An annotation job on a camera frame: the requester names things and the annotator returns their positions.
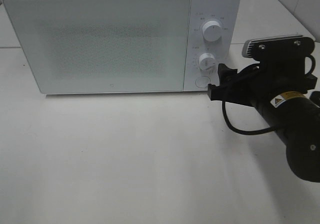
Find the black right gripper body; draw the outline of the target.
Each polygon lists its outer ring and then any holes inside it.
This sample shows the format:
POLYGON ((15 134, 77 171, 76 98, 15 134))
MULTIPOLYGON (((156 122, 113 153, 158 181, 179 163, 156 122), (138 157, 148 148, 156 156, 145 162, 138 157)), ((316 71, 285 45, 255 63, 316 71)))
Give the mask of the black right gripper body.
POLYGON ((219 100, 253 107, 259 101, 270 101, 286 91, 302 94, 314 89, 318 78, 313 75, 315 62, 305 72, 305 59, 261 61, 240 72, 225 64, 218 65, 219 85, 209 84, 207 94, 211 101, 219 100))

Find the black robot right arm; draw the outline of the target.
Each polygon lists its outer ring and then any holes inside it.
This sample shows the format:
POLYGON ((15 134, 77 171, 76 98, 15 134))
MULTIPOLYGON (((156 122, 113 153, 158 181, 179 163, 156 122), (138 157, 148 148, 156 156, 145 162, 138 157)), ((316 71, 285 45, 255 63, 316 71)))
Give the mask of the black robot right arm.
POLYGON ((208 86, 209 99, 221 101, 227 127, 241 135, 275 132, 285 144, 287 163, 300 179, 319 182, 319 106, 305 96, 303 82, 272 64, 255 63, 242 71, 218 65, 219 85, 208 86), (255 108, 269 125, 259 130, 241 130, 232 125, 226 103, 255 108))

